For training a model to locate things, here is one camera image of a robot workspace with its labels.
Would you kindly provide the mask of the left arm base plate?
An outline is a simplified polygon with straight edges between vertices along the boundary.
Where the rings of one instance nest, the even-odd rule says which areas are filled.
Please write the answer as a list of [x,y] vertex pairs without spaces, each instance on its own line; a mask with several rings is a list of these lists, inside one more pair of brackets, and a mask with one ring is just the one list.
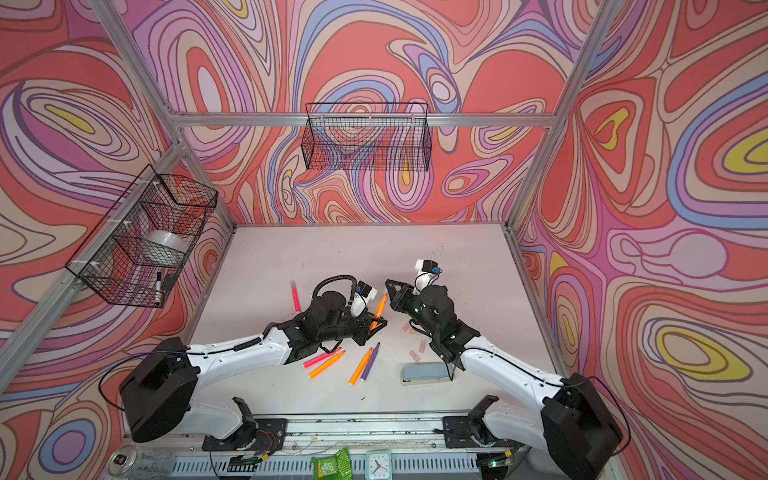
[[287,426],[286,418],[257,418],[253,424],[243,424],[224,440],[206,435],[202,450],[206,452],[253,451],[272,454],[283,448]]

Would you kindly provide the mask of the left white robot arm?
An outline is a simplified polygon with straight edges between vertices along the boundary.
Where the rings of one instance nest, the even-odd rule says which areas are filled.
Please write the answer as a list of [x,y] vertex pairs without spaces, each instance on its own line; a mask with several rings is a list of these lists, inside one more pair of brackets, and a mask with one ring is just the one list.
[[252,370],[302,361],[325,342],[351,339],[363,346],[387,324],[364,300],[349,301],[327,291],[305,311],[270,323],[254,336],[208,345],[186,345],[178,337],[165,340],[119,386],[131,439],[146,443],[169,433],[206,435],[244,449],[259,429],[246,401],[234,396],[206,403],[202,391]]

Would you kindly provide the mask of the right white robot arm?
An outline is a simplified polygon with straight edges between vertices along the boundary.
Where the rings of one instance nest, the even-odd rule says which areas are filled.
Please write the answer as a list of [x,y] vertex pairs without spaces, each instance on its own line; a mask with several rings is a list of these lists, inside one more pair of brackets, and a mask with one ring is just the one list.
[[599,477],[624,435],[588,378],[549,373],[498,348],[459,319],[442,285],[417,288],[391,279],[385,285],[391,309],[430,338],[444,363],[491,382],[538,415],[524,421],[487,398],[476,405],[482,432],[547,451],[571,479]]

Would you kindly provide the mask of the purple pen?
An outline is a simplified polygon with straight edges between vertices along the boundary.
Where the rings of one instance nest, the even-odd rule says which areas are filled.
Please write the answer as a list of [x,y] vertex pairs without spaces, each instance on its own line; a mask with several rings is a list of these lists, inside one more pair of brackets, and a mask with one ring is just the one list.
[[370,371],[372,369],[373,363],[374,363],[374,361],[375,361],[375,359],[376,359],[376,357],[378,355],[379,348],[380,348],[380,342],[377,343],[376,346],[373,348],[373,350],[371,352],[371,355],[369,356],[369,359],[368,359],[368,361],[367,361],[367,363],[366,363],[366,365],[365,365],[365,367],[363,369],[363,372],[361,374],[361,377],[360,377],[361,380],[363,380],[363,381],[367,380],[367,378],[369,376],[369,373],[370,373]]

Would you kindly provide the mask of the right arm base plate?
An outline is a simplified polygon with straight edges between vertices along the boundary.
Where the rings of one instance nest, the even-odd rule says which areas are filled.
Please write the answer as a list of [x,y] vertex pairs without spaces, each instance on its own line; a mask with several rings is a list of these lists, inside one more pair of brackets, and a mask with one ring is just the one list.
[[508,441],[495,437],[480,420],[469,416],[445,416],[442,418],[442,427],[435,432],[443,436],[449,449],[509,446]]

